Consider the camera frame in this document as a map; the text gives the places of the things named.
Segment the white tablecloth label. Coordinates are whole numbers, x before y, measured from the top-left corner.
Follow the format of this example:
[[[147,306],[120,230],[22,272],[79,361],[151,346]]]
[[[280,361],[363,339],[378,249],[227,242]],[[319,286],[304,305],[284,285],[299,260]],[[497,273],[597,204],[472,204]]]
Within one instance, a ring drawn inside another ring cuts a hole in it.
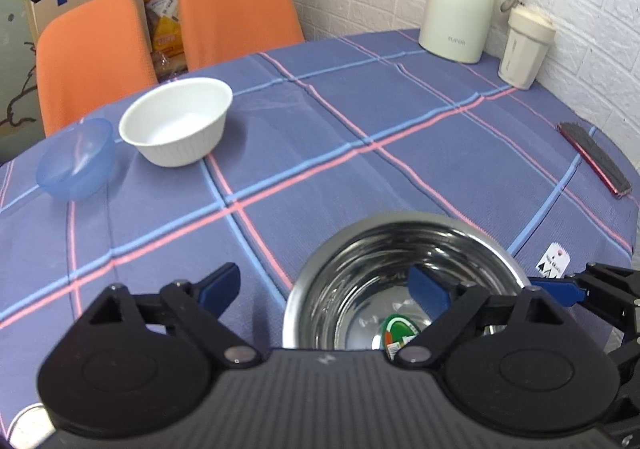
[[[544,278],[562,279],[568,265],[570,265],[570,254],[560,243],[553,242],[542,254],[536,270]]]

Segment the cream travel cup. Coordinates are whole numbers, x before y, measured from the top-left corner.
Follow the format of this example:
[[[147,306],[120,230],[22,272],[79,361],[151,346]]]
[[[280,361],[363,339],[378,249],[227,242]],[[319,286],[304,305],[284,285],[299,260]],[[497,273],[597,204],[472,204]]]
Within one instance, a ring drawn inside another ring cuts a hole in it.
[[[511,10],[508,27],[498,75],[507,84],[527,90],[554,42],[556,27],[546,14],[524,5]]]

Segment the right orange chair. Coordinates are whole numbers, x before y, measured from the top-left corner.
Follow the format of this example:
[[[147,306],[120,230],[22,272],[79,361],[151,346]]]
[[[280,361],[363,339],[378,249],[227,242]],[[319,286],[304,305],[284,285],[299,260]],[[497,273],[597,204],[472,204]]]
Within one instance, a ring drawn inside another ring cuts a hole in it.
[[[178,0],[186,66],[208,66],[304,41],[293,0]]]

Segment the large white rimmed plate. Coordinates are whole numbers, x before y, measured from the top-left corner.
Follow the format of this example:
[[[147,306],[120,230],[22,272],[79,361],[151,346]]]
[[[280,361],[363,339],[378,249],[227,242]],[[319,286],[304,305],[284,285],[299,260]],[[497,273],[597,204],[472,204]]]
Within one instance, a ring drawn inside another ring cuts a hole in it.
[[[34,449],[53,432],[49,414],[42,403],[34,403],[21,410],[11,421],[8,437],[9,444],[16,449]]]

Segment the stainless steel bowl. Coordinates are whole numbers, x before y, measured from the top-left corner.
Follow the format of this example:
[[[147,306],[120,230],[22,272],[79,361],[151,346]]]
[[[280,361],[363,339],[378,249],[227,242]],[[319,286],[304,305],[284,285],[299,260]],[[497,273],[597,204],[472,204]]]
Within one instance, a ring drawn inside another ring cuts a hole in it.
[[[408,272],[422,265],[494,295],[516,295],[524,270],[486,233],[461,220],[423,212],[393,212],[351,224],[308,258],[288,296],[285,348],[358,351],[392,348],[387,322],[414,335],[428,319],[408,291]]]

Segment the left orange chair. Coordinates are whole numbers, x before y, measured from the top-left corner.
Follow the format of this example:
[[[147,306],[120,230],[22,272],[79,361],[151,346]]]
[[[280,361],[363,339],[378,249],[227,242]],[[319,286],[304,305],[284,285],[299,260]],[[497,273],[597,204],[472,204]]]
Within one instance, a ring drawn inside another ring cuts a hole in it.
[[[44,135],[157,85],[134,0],[92,0],[58,16],[36,45]]]

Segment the smartphone in red case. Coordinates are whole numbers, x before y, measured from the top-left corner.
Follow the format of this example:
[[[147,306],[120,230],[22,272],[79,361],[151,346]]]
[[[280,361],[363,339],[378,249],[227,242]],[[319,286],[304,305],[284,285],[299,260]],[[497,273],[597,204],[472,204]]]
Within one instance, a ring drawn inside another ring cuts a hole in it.
[[[559,123],[556,129],[568,143],[574,146],[615,198],[623,198],[631,192],[632,186],[629,180],[588,131],[579,124],[570,122]]]

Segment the orange chair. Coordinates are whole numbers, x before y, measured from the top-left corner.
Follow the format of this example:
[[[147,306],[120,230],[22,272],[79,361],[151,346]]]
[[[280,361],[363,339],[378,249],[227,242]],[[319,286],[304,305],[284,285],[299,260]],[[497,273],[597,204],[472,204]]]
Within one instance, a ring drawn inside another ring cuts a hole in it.
[[[92,0],[58,16],[36,45],[44,135],[157,85],[134,0]]]
[[[178,0],[186,66],[208,66],[304,41],[293,0]]]

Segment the blue plaid tablecloth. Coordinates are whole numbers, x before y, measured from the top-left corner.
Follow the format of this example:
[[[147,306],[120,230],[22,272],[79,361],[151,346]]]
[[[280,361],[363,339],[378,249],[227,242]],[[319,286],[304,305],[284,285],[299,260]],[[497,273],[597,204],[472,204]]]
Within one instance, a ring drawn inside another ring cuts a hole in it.
[[[552,244],[570,271],[627,266],[639,197],[616,198],[559,133],[575,113],[541,86],[516,90],[496,59],[432,56],[414,31],[363,34],[206,68],[234,99],[204,160],[160,168],[119,142],[84,201],[37,184],[51,139],[1,169],[1,423],[38,403],[39,365],[104,287],[153,293],[224,263],[241,270],[224,323],[280,343],[307,258],[373,215],[418,210],[467,222],[534,273]]]

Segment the yellow snack bag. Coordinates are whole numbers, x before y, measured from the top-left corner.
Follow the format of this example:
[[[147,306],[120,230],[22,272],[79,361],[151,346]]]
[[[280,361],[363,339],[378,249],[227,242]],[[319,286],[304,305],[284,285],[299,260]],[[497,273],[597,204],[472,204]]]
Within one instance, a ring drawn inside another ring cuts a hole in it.
[[[178,0],[143,0],[152,50],[167,58],[183,53]]]

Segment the frosted glass door with cat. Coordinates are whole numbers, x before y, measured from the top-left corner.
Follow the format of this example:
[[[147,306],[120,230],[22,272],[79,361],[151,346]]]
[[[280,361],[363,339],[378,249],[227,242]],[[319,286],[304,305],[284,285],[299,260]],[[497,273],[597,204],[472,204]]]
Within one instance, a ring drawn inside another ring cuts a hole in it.
[[[25,0],[1,0],[1,164],[44,138]]]

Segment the blue translucent plastic bowl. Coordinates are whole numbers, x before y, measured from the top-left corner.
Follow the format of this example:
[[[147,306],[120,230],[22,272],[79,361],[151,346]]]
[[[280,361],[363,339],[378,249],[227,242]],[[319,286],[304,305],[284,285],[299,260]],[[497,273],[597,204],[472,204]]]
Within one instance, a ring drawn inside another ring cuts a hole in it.
[[[93,195],[115,165],[113,125],[105,118],[84,120],[53,138],[36,170],[41,190],[62,201]]]

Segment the white ribbed bowl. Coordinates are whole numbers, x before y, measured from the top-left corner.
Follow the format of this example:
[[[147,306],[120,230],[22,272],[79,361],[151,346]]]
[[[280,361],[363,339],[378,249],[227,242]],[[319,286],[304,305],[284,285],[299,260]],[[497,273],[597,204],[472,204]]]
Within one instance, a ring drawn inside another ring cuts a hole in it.
[[[173,80],[139,97],[122,114],[118,132],[144,158],[160,167],[182,167],[215,149],[233,101],[220,79]]]

